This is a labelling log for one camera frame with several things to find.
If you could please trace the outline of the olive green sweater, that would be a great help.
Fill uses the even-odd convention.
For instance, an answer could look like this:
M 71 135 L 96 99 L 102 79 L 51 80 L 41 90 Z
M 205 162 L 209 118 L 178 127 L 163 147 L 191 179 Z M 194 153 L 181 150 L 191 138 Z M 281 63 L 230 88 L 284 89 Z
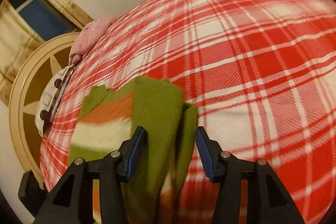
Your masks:
M 168 80 L 138 76 L 118 90 L 94 86 L 72 135 L 68 161 L 101 159 L 138 126 L 147 132 L 134 177 L 122 185 L 130 223 L 172 223 L 194 149 L 197 107 Z

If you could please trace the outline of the white patterned pillow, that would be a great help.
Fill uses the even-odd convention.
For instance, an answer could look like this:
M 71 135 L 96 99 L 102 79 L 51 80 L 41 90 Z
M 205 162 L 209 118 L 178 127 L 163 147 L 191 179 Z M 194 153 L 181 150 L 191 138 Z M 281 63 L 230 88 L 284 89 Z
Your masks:
M 42 92 L 35 115 L 35 126 L 41 137 L 50 132 L 51 124 L 74 70 L 75 66 L 70 65 L 58 71 Z

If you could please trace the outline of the beige wooden headboard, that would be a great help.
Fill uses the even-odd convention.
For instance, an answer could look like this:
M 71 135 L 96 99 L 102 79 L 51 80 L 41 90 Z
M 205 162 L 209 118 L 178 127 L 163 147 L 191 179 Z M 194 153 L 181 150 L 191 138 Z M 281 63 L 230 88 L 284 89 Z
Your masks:
M 9 101 L 9 126 L 15 153 L 24 171 L 33 171 L 40 186 L 42 137 L 35 126 L 35 114 L 42 92 L 49 80 L 68 64 L 71 46 L 78 32 L 56 36 L 29 55 L 21 66 Z

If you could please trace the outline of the beige floral left curtain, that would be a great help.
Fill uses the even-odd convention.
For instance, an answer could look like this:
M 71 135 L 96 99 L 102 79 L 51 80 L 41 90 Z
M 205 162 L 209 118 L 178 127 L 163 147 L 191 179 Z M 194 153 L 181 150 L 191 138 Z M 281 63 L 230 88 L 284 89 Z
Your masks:
M 21 66 L 45 41 L 16 12 L 8 0 L 1 3 L 0 24 L 1 101 L 7 106 Z

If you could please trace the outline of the red white plaid bedspread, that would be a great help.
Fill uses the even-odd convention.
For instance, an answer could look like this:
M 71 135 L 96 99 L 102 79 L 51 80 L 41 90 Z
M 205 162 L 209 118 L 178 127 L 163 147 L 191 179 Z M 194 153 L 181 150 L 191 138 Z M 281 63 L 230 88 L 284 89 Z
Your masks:
M 335 199 L 335 2 L 146 0 L 106 30 L 76 67 L 40 163 L 52 189 L 94 86 L 168 80 L 223 150 L 265 159 L 306 223 Z M 210 223 L 218 186 L 195 147 L 172 223 Z

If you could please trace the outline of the dark blue window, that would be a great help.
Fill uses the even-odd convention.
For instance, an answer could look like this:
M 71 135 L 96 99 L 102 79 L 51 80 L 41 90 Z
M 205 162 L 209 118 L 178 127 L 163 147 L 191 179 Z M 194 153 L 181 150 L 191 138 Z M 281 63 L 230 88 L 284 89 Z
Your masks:
M 79 28 L 47 0 L 9 0 L 13 8 L 45 41 Z

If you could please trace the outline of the pink pillow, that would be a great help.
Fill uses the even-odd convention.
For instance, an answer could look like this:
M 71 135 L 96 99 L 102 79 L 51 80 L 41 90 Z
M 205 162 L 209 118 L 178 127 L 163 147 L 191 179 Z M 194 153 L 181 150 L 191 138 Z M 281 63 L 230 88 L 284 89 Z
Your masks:
M 76 65 L 86 57 L 115 20 L 114 16 L 106 16 L 88 23 L 72 44 L 68 65 Z

